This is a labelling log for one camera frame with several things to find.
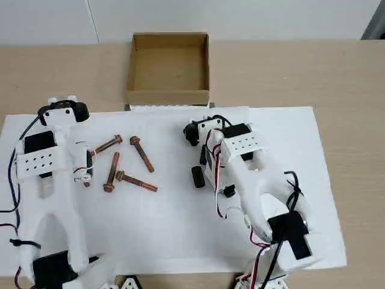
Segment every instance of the white foam board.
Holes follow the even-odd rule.
[[[320,231],[328,236],[328,258],[313,268],[346,264],[345,248],[333,195],[330,189],[324,153],[311,108],[214,108],[233,123],[255,122],[265,134],[283,170],[295,170],[300,185],[321,218]],[[97,113],[86,125],[73,129],[78,140],[95,148],[121,134],[124,143],[98,155],[90,188],[77,186],[79,211],[84,219],[90,254],[111,252],[119,256],[117,273],[192,273],[239,272],[256,254],[248,242],[248,231],[240,213],[227,220],[215,212],[210,185],[196,189],[190,168],[198,165],[199,150],[184,139],[183,127],[190,119],[201,119],[208,109],[159,111],[151,113]],[[23,129],[34,116],[8,116],[0,138],[0,200],[11,208],[6,179],[10,153]],[[41,131],[36,125],[32,133]],[[155,172],[149,173],[129,137],[142,138],[142,145]],[[120,152],[119,169],[157,185],[157,193],[127,183],[115,183],[113,193],[105,193],[112,155]],[[221,206],[239,205],[238,195],[220,198]],[[274,211],[271,200],[264,210]],[[0,216],[1,222],[14,222],[14,215]],[[40,242],[42,253],[66,247],[63,230],[47,224],[54,234],[45,234]],[[12,275],[18,265],[17,249],[8,243],[11,229],[0,230],[0,275]]]

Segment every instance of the table surface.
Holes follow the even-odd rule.
[[[48,97],[72,94],[91,111],[123,110],[129,48],[1,48],[1,119],[35,113]],[[210,96],[216,106],[315,110],[348,266],[294,273],[291,288],[374,288],[383,282],[384,55],[382,41],[211,42]],[[140,276],[144,289],[224,289],[232,279],[230,273]],[[14,288],[13,280],[0,279],[0,287]]]

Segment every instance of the open cardboard box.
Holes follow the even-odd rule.
[[[135,33],[129,66],[130,105],[209,103],[206,33]]]

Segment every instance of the screw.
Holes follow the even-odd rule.
[[[117,143],[122,143],[122,142],[123,142],[122,137],[120,136],[120,134],[117,134],[117,135],[115,135],[115,137],[112,140],[106,142],[105,144],[102,144],[101,146],[96,148],[94,152],[91,152],[91,156],[93,156],[95,153],[98,154],[99,152],[102,152],[102,151],[108,149],[110,146],[113,146]]]
[[[158,191],[158,188],[155,187],[154,185],[150,185],[150,184],[146,184],[145,182],[142,182],[140,181],[139,179],[135,179],[131,176],[127,176],[125,175],[125,171],[124,170],[120,170],[118,172],[116,172],[116,176],[115,178],[118,180],[118,181],[126,181],[126,182],[129,182],[131,184],[134,184],[134,185],[138,185],[139,187],[142,187],[142,188],[146,188],[150,191]]]
[[[133,137],[130,138],[130,145],[135,146],[140,157],[142,158],[142,160],[146,164],[147,169],[149,170],[150,173],[153,173],[154,167],[150,163],[149,158],[147,157],[146,153],[144,152],[141,145],[139,144],[139,141],[140,141],[140,138],[138,138],[136,135],[134,135]]]
[[[113,182],[114,182],[116,167],[118,166],[119,155],[120,154],[118,152],[114,153],[114,157],[112,158],[111,169],[109,170],[107,183],[103,185],[104,191],[106,191],[107,193],[110,193],[115,189]]]

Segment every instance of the robotic arm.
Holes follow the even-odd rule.
[[[305,194],[298,186],[296,174],[287,172],[294,175],[292,180],[280,169],[262,135],[252,129],[252,125],[232,125],[222,116],[213,116],[192,121],[183,132],[193,146],[202,147],[200,164],[204,166],[205,176],[215,193],[222,192],[231,197],[229,188],[236,191],[252,232],[267,243],[266,253],[258,257],[265,266],[258,266],[257,276],[250,276],[249,283],[255,278],[252,284],[262,284],[265,288],[269,280],[307,267],[324,257],[322,235],[316,233],[317,224]],[[204,182],[199,168],[192,169],[197,187]],[[262,212],[263,194],[274,196],[287,206],[288,212],[267,220]],[[269,264],[272,264],[271,269],[266,270]]]
[[[21,138],[16,146],[24,216],[18,237],[39,244],[47,219],[57,221],[67,235],[68,249],[50,255],[41,256],[36,246],[20,247],[20,266],[37,288],[96,289],[112,275],[111,256],[88,256],[75,201],[76,183],[90,181],[93,161],[90,148],[73,139],[70,128],[89,117],[87,106],[74,96],[65,101],[50,99],[38,112],[47,130]]]

